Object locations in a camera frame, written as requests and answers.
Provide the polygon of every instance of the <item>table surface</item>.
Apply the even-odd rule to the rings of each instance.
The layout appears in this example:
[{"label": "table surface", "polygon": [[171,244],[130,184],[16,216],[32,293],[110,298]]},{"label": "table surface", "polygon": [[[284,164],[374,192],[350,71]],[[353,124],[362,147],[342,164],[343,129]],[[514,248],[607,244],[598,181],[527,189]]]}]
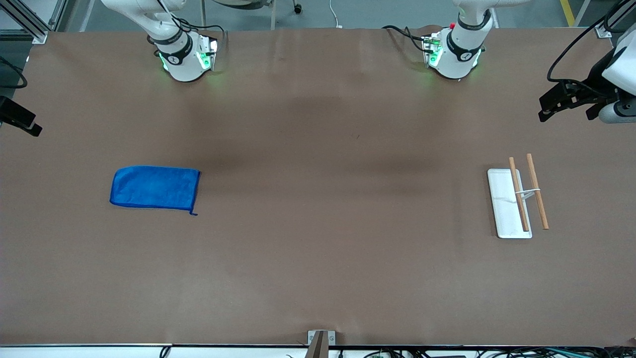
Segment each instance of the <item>table surface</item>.
[{"label": "table surface", "polygon": [[[42,135],[0,130],[0,342],[632,344],[636,125],[536,114],[579,31],[494,30],[460,82],[381,30],[232,33],[193,83],[144,33],[51,33]],[[529,152],[551,229],[531,201],[502,240],[487,169]],[[136,164],[199,169],[199,215],[109,204]]]}]

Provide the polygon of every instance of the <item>yellow floor tape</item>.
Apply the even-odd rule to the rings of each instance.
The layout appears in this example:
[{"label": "yellow floor tape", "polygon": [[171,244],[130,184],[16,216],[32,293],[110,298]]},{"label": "yellow floor tape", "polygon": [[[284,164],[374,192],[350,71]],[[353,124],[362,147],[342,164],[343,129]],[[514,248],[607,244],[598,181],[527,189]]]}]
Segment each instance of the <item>yellow floor tape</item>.
[{"label": "yellow floor tape", "polygon": [[565,19],[567,20],[568,26],[574,25],[574,13],[572,12],[572,7],[570,6],[570,2],[568,0],[560,0],[561,7],[563,8],[563,13],[565,14]]}]

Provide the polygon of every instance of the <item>wooden handle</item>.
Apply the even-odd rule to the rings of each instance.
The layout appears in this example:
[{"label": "wooden handle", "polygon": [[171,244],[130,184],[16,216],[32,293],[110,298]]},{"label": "wooden handle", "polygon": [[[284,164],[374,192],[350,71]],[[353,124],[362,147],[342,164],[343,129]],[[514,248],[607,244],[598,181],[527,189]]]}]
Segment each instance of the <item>wooden handle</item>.
[{"label": "wooden handle", "polygon": [[517,178],[516,175],[515,158],[510,157],[508,158],[508,161],[510,162],[510,173],[513,176],[513,185],[515,186],[515,196],[517,199],[517,208],[519,208],[519,216],[521,216],[521,225],[524,231],[530,231],[528,220],[525,215],[525,206],[523,205],[523,199],[521,197],[521,193],[519,193],[521,189],[519,189],[519,178]]},{"label": "wooden handle", "polygon": [[[528,159],[528,168],[530,169],[530,182],[532,182],[532,188],[539,188],[539,181],[537,181],[537,173],[534,171],[534,162],[532,161],[532,154],[526,155]],[[541,190],[534,192],[534,197],[537,198],[537,206],[539,207],[539,216],[541,217],[541,225],[544,230],[548,230],[548,217],[546,216],[546,209],[543,207],[543,198],[541,197]]]}]

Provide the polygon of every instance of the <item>blue cloth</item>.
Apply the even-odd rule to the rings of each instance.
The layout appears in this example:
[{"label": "blue cloth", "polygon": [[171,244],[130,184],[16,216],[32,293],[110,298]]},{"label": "blue cloth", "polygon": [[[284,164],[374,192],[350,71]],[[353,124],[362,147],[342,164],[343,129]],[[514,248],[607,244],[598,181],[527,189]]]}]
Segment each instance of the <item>blue cloth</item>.
[{"label": "blue cloth", "polygon": [[200,172],[195,169],[131,166],[115,173],[111,203],[127,208],[188,210],[197,198]]}]

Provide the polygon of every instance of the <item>white rectangular tray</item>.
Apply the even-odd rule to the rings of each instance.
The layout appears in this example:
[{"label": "white rectangular tray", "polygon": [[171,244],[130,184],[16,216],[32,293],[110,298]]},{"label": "white rectangular tray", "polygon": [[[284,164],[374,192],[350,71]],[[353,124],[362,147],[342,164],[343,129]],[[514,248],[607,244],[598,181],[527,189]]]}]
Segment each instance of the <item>white rectangular tray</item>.
[{"label": "white rectangular tray", "polygon": [[[519,178],[520,190],[523,190],[521,173],[519,173],[518,169],[517,177]],[[528,208],[524,201],[523,207],[525,208],[525,216],[528,220],[530,231],[523,231],[510,169],[488,169],[488,185],[490,186],[492,209],[495,213],[497,236],[502,239],[530,239],[532,237],[532,229],[530,228]]]}]

